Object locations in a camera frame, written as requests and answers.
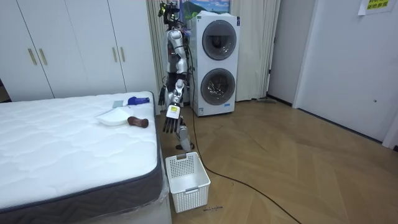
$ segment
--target power cord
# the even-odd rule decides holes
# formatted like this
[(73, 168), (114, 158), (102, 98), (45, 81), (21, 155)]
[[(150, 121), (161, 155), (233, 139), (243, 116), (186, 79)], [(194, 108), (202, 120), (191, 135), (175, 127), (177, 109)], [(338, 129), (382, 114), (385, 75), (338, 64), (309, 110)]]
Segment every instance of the power cord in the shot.
[[(191, 70), (191, 75), (193, 75), (193, 69), (194, 69), (194, 68), (193, 68), (193, 60), (192, 60), (191, 48), (190, 48), (189, 45), (187, 45), (187, 46), (188, 46), (188, 50), (189, 50), (189, 54), (190, 54), (190, 59), (191, 59), (191, 66), (192, 66), (192, 68), (190, 68), (190, 70)], [(195, 77), (192, 77), (192, 81), (193, 81), (193, 96), (192, 96), (192, 101), (193, 101), (193, 102), (192, 102), (192, 104), (194, 104), (194, 102), (195, 102)], [(193, 110), (193, 107), (192, 107), (192, 121), (193, 121), (193, 133), (194, 133), (194, 135), (195, 135), (195, 142), (196, 142), (196, 144), (197, 144), (197, 149), (198, 149), (198, 152), (199, 152), (199, 156), (200, 156), (201, 161), (202, 161), (202, 163), (203, 163), (203, 166), (206, 168), (206, 170), (208, 170), (208, 171), (210, 171), (210, 172), (212, 172), (212, 173), (214, 173), (214, 174), (216, 174), (216, 175), (218, 175), (218, 176), (220, 176), (220, 177), (224, 177), (224, 178), (226, 178), (226, 179), (236, 181), (236, 182), (238, 182), (238, 183), (240, 183), (240, 184), (245, 185), (246, 187), (249, 187), (249, 188), (255, 190), (256, 192), (260, 193), (260, 194), (263, 195), (264, 197), (268, 198), (268, 200), (270, 200), (272, 203), (274, 203), (276, 206), (278, 206), (282, 211), (284, 211), (288, 216), (290, 216), (290, 217), (291, 217), (294, 221), (296, 221), (298, 224), (303, 224), (303, 223), (301, 223), (300, 221), (298, 221), (293, 215), (291, 215), (288, 211), (286, 211), (284, 208), (282, 208), (282, 206), (280, 206), (276, 201), (274, 201), (273, 199), (271, 199), (270, 197), (268, 197), (268, 195), (262, 193), (262, 192), (259, 191), (258, 189), (256, 189), (256, 188), (250, 186), (250, 185), (247, 184), (247, 183), (241, 182), (240, 180), (236, 180), (236, 179), (234, 179), (234, 178), (227, 177), (227, 176), (225, 176), (225, 175), (219, 174), (219, 173), (214, 172), (214, 171), (212, 171), (211, 169), (209, 169), (209, 168), (206, 166), (205, 161), (204, 161), (203, 157), (202, 157), (201, 154), (200, 154), (199, 145), (198, 145), (198, 138), (197, 138), (197, 131), (196, 131), (196, 127), (195, 127), (195, 111)]]

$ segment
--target yellow label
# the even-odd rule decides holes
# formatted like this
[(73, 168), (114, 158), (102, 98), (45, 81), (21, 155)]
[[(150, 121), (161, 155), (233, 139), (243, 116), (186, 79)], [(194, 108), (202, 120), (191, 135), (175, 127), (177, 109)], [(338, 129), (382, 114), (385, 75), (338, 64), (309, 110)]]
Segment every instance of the yellow label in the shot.
[(369, 0), (368, 10), (387, 7), (389, 0)]

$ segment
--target washing machine door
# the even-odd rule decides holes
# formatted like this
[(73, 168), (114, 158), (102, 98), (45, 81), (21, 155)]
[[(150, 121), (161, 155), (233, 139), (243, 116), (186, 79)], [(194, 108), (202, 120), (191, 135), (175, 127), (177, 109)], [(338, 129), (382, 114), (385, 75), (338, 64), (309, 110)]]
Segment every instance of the washing machine door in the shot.
[(202, 37), (203, 49), (207, 56), (214, 60), (228, 58), (236, 46), (236, 33), (234, 27), (224, 20), (210, 23)]
[(226, 103), (235, 92), (235, 78), (228, 70), (217, 68), (206, 74), (201, 81), (203, 99), (211, 105)]

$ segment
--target stacked washer dryer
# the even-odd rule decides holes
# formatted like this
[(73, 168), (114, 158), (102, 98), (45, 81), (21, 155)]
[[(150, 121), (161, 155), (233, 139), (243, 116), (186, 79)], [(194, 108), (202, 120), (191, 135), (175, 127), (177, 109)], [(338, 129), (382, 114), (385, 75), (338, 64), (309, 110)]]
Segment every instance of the stacked washer dryer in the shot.
[(240, 18), (202, 11), (191, 22), (190, 48), (195, 68), (190, 79), (191, 106), (198, 116), (232, 112), (235, 108)]

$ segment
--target mattress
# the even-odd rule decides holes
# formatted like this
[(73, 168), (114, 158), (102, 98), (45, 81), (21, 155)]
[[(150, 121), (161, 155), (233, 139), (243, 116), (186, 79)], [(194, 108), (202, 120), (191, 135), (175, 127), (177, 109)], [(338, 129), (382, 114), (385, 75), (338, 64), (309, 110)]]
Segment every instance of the mattress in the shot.
[[(116, 100), (149, 126), (95, 116)], [(163, 173), (151, 92), (0, 104), (0, 223), (73, 223), (156, 200)]]

